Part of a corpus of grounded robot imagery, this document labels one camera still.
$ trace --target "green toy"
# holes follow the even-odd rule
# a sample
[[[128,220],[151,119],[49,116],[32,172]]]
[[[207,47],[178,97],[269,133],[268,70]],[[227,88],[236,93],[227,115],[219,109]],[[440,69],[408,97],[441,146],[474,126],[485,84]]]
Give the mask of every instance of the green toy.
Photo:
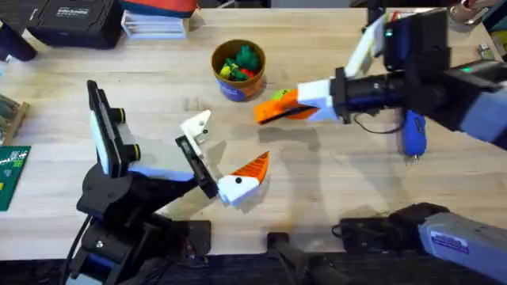
[[[257,70],[259,68],[259,58],[248,45],[241,46],[241,51],[236,55],[236,63],[239,67],[247,70]]]
[[[279,89],[277,90],[272,96],[271,96],[271,99],[272,100],[281,100],[282,97],[287,93],[291,91],[290,89]]]
[[[226,59],[225,60],[225,64],[223,65],[222,71],[225,71],[224,69],[226,69],[226,67],[229,67],[231,69],[229,76],[226,79],[239,81],[239,82],[245,81],[248,79],[248,75],[239,71],[239,66],[234,62],[233,59]]]

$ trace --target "orange object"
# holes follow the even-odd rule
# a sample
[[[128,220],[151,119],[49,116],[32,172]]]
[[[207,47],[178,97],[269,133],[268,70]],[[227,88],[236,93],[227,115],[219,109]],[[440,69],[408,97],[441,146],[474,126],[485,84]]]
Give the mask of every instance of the orange object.
[[[269,165],[269,151],[264,152],[258,158],[251,161],[249,164],[234,171],[231,175],[240,177],[254,177],[257,178],[259,184],[262,183],[266,173],[268,172]]]
[[[282,116],[294,120],[305,120],[313,113],[317,112],[316,108],[310,108],[297,112],[296,114],[288,114],[291,109],[301,107],[307,106],[298,103],[298,90],[294,89],[284,94],[280,100],[266,101],[255,106],[255,121],[258,124],[265,124],[270,120],[275,120]]]

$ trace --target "red toy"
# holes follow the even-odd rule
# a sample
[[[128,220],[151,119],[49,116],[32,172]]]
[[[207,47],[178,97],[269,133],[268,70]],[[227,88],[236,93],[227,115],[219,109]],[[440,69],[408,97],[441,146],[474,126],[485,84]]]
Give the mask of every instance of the red toy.
[[[239,71],[241,71],[242,73],[246,74],[246,76],[248,76],[248,79],[250,79],[253,76],[255,76],[255,73],[253,71],[247,70],[246,68],[242,68]]]

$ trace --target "yellow toy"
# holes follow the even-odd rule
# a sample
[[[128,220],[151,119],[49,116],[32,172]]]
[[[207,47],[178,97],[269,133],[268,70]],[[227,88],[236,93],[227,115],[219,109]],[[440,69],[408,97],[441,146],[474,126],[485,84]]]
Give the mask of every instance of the yellow toy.
[[[231,76],[231,68],[226,64],[222,67],[222,70],[220,71],[220,77],[223,79],[229,79]]]

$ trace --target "black case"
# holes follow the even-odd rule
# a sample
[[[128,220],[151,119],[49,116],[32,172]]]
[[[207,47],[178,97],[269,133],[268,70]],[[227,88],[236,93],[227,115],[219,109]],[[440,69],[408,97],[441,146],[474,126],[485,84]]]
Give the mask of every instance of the black case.
[[[44,0],[28,30],[53,47],[114,48],[123,9],[117,0]]]

